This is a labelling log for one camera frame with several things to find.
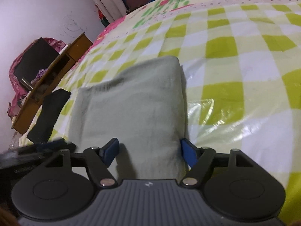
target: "yellow-green checkered pattern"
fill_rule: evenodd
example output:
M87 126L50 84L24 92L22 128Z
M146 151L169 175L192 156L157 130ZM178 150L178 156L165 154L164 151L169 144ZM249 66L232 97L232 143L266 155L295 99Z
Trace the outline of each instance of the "yellow-green checkered pattern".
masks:
M61 80L58 88L72 95L51 138L67 138L80 87L174 55L186 76L190 140L218 152L242 149L286 187L281 218L301 217L301 4L180 9L114 34Z

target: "folded towel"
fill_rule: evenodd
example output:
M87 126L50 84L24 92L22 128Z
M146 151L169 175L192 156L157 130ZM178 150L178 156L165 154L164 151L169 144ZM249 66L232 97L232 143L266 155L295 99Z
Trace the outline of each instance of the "folded towel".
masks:
M185 162L182 68L173 56L136 64L113 80L80 88L69 139L79 151L116 137L120 153L109 171L118 179L181 179Z

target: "blue clamp pad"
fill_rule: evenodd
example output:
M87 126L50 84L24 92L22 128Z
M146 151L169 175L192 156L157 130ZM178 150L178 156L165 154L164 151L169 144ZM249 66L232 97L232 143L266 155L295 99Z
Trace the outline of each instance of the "blue clamp pad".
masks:
M115 157L119 154L119 141L117 138L111 139L104 147L100 148L99 156L102 162L109 167Z
M201 149L195 147L188 139L181 139L182 157L192 168L201 157Z

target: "white wall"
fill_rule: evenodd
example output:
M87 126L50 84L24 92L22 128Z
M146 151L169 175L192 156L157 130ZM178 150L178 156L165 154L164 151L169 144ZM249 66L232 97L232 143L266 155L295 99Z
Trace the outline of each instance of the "white wall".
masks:
M8 78L13 60L35 39L72 42L83 31L93 42L104 26L93 0L0 0L0 152L14 130L7 115L14 91Z

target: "wooden cabinet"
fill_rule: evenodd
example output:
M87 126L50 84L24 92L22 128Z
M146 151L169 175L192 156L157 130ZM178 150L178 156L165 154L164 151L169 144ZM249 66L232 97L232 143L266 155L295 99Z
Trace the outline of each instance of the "wooden cabinet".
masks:
M12 129L15 129L22 135L28 130L34 116L43 103L44 97L52 93L63 76L84 55L90 46L92 46L92 42L83 33L50 64L45 74L36 83L31 93L28 94L12 124ZM43 93L40 93L41 85L45 85L46 82L47 88Z

